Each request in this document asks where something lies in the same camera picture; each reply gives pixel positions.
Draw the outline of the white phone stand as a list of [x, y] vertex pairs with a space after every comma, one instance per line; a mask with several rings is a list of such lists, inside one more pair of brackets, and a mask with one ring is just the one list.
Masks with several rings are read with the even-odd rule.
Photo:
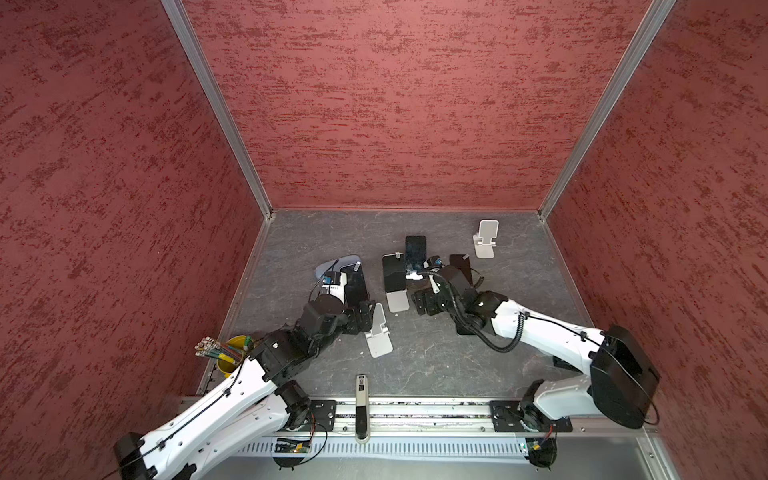
[[365, 333], [365, 339], [370, 355], [374, 359], [393, 352], [385, 310], [380, 303], [377, 303], [373, 309], [372, 326], [371, 329]]
[[498, 231], [498, 220], [483, 219], [479, 222], [478, 231], [473, 235], [475, 255], [478, 259], [492, 259], [495, 256]]
[[386, 300], [391, 313], [405, 312], [410, 308], [408, 292], [406, 290], [387, 292]]

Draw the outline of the black phone with sticker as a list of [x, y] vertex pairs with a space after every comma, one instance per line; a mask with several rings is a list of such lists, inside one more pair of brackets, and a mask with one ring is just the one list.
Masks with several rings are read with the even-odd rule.
[[450, 254], [449, 261], [450, 265], [458, 269], [471, 285], [474, 284], [470, 257], [467, 254]]

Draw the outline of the black phone stand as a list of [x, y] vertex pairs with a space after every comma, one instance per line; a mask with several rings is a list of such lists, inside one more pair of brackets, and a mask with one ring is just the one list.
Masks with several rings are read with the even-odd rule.
[[387, 294], [405, 291], [406, 286], [406, 259], [401, 252], [395, 252], [382, 256], [383, 283]]

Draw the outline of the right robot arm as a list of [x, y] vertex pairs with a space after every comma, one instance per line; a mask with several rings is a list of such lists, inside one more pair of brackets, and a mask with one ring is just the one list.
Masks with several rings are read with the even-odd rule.
[[660, 375], [625, 328], [584, 327], [531, 310], [497, 292], [478, 290], [453, 266], [420, 271], [427, 287], [414, 292], [420, 313], [450, 316], [460, 335], [478, 338], [496, 353], [525, 344], [558, 359], [576, 376], [536, 380], [513, 414], [530, 432], [554, 429], [573, 417], [602, 416], [628, 428], [656, 425], [653, 396]]

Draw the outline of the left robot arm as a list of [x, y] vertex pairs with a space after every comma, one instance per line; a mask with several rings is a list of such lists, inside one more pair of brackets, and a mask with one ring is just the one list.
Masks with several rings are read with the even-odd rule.
[[247, 443], [307, 423], [311, 401], [297, 384], [341, 335], [385, 322], [382, 304], [346, 306], [329, 294], [309, 301], [293, 325], [267, 335], [228, 378], [169, 422], [114, 446], [115, 479], [200, 479]]

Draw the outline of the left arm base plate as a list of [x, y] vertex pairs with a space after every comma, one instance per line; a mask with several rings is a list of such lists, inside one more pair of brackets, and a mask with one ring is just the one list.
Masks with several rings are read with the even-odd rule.
[[311, 399], [306, 418], [299, 428], [302, 432], [311, 432], [312, 425], [315, 430], [332, 432], [336, 419], [338, 402], [332, 399]]

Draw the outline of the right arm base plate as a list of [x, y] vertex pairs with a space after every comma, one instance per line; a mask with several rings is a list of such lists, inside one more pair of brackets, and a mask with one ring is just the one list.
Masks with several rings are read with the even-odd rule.
[[491, 421], [496, 433], [571, 433], [569, 418], [551, 420], [533, 404], [520, 401], [491, 401]]

